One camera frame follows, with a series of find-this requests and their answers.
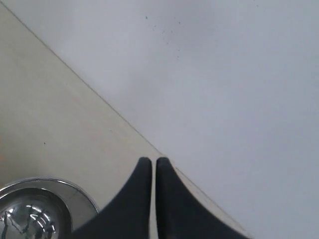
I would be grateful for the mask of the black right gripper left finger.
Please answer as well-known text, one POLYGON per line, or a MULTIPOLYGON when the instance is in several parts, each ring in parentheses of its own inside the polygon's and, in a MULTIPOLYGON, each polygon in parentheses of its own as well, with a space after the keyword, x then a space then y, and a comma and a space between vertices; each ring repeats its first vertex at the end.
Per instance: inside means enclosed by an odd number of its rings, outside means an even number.
POLYGON ((112 201, 85 225, 70 234, 72 239, 148 239, 152 162, 141 157, 129 179, 112 201))

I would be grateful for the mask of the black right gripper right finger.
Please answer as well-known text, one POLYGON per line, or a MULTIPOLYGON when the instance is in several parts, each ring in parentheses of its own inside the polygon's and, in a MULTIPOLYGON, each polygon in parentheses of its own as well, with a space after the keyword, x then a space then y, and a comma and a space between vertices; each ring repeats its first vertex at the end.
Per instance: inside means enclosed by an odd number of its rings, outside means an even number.
POLYGON ((156 161, 156 219, 160 239, 247 238, 209 212, 166 157, 156 161))

